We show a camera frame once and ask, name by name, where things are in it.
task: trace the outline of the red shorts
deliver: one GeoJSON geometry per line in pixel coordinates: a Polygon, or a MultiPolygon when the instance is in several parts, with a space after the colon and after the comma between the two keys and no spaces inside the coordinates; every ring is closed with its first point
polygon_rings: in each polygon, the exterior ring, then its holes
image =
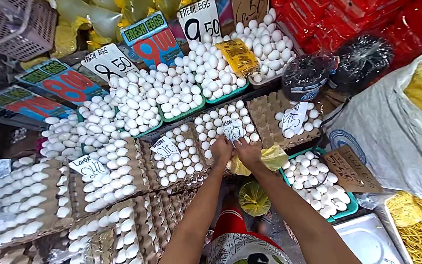
{"type": "Polygon", "coordinates": [[[261,240],[275,246],[276,248],[284,252],[284,250],[270,238],[255,232],[247,231],[247,227],[245,226],[245,222],[243,221],[243,216],[240,211],[240,208],[227,207],[222,209],[221,214],[219,214],[216,227],[214,228],[214,234],[212,236],[211,241],[213,241],[220,235],[226,233],[249,234],[254,237],[260,238],[261,240]]]}

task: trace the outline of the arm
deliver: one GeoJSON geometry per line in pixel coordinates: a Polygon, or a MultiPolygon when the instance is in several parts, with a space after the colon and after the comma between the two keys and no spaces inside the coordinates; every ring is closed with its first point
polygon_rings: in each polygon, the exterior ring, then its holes
{"type": "Polygon", "coordinates": [[[307,264],[360,264],[338,233],[301,196],[261,161],[261,151],[240,138],[239,159],[265,189],[276,212],[296,235],[307,264]]]}
{"type": "Polygon", "coordinates": [[[231,158],[232,144],[220,136],[211,146],[211,152],[214,157],[211,172],[167,244],[161,264],[196,264],[200,261],[204,237],[216,212],[222,174],[231,158]]]}

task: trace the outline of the hand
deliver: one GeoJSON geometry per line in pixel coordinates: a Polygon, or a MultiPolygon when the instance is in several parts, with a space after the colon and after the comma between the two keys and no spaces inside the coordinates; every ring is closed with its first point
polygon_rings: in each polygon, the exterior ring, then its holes
{"type": "Polygon", "coordinates": [[[226,136],[220,135],[214,144],[210,147],[211,154],[215,161],[227,163],[232,156],[232,143],[226,136]]]}
{"type": "Polygon", "coordinates": [[[247,169],[251,170],[251,167],[262,163],[260,147],[248,144],[245,138],[239,138],[239,141],[234,141],[234,146],[239,154],[239,160],[247,169]]]}

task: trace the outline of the white sack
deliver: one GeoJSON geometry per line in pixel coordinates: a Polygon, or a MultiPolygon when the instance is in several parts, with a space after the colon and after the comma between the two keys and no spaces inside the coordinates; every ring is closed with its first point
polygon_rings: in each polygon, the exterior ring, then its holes
{"type": "Polygon", "coordinates": [[[325,128],[329,150],[349,145],[382,186],[422,197],[422,111],[403,93],[419,63],[422,55],[354,96],[325,128]]]}

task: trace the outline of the green plastic basket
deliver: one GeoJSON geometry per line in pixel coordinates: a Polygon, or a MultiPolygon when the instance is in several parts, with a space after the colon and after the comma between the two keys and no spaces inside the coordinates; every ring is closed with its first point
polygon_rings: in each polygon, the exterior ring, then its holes
{"type": "MultiPolygon", "coordinates": [[[[117,114],[117,113],[120,111],[120,110],[118,109],[118,107],[117,107],[117,106],[115,106],[115,107],[114,107],[114,109],[115,109],[115,114],[117,114]]],[[[140,137],[140,136],[146,135],[147,133],[149,133],[149,132],[151,132],[151,131],[153,131],[153,130],[155,130],[155,129],[160,128],[160,126],[164,123],[164,121],[162,120],[164,117],[163,117],[163,115],[162,115],[162,111],[161,111],[160,107],[158,107],[158,109],[159,109],[159,114],[160,114],[160,122],[159,122],[159,124],[158,124],[158,125],[156,125],[155,127],[151,128],[151,129],[149,129],[149,130],[147,130],[147,131],[145,131],[145,132],[143,132],[143,133],[139,134],[139,135],[134,136],[134,137],[133,137],[134,139],[137,139],[137,138],[138,138],[138,137],[140,137]]],[[[120,129],[118,129],[118,131],[120,131],[120,132],[124,132],[124,131],[126,131],[126,129],[124,129],[124,128],[120,128],[120,129]]]]}
{"type": "MultiPolygon", "coordinates": [[[[320,147],[317,147],[315,150],[318,151],[318,152],[320,152],[320,153],[322,153],[322,154],[327,153],[323,148],[320,148],[320,147]]],[[[309,148],[309,149],[306,149],[306,150],[302,150],[301,152],[298,152],[298,153],[296,153],[294,155],[291,155],[291,156],[289,156],[288,160],[294,159],[297,156],[306,153],[307,151],[312,151],[312,148],[309,148]]],[[[287,180],[286,175],[284,174],[283,168],[279,168],[279,172],[281,172],[281,174],[283,175],[283,179],[286,182],[286,184],[289,185],[289,186],[291,186],[289,184],[289,181],[287,180]]],[[[359,205],[356,202],[356,198],[354,197],[353,193],[346,192],[346,194],[348,195],[349,200],[351,200],[349,202],[349,204],[346,205],[347,206],[347,209],[345,211],[343,211],[343,212],[338,212],[336,215],[328,218],[327,219],[328,222],[330,222],[330,223],[335,222],[335,219],[340,219],[342,217],[345,217],[345,216],[348,216],[348,215],[352,215],[353,213],[356,213],[358,211],[359,205]]]]}
{"type": "Polygon", "coordinates": [[[204,108],[204,104],[206,103],[206,100],[205,100],[206,98],[203,96],[203,94],[202,94],[202,93],[201,93],[200,95],[201,95],[201,98],[203,99],[203,102],[201,103],[201,105],[198,105],[197,107],[195,107],[195,108],[193,108],[193,109],[190,109],[190,110],[186,111],[185,113],[181,113],[181,114],[179,114],[178,116],[176,116],[176,117],[172,117],[172,118],[170,118],[170,119],[166,119],[166,118],[164,117],[164,112],[162,112],[162,109],[159,107],[159,114],[160,114],[160,119],[161,119],[161,121],[163,120],[163,121],[165,121],[165,122],[169,123],[169,122],[175,121],[175,120],[177,120],[177,119],[180,119],[180,118],[182,118],[182,117],[187,117],[187,116],[189,116],[189,115],[191,115],[191,114],[193,114],[193,113],[195,113],[195,112],[197,112],[197,111],[202,110],[202,109],[204,108]]]}
{"type": "Polygon", "coordinates": [[[231,97],[233,95],[238,95],[238,94],[243,93],[248,86],[249,86],[249,81],[247,80],[247,83],[243,87],[240,87],[239,89],[236,89],[232,93],[225,94],[225,95],[221,96],[220,98],[214,99],[214,100],[208,100],[208,98],[206,98],[206,102],[208,104],[218,104],[218,103],[220,103],[222,101],[225,101],[227,98],[229,98],[229,97],[231,97]]]}

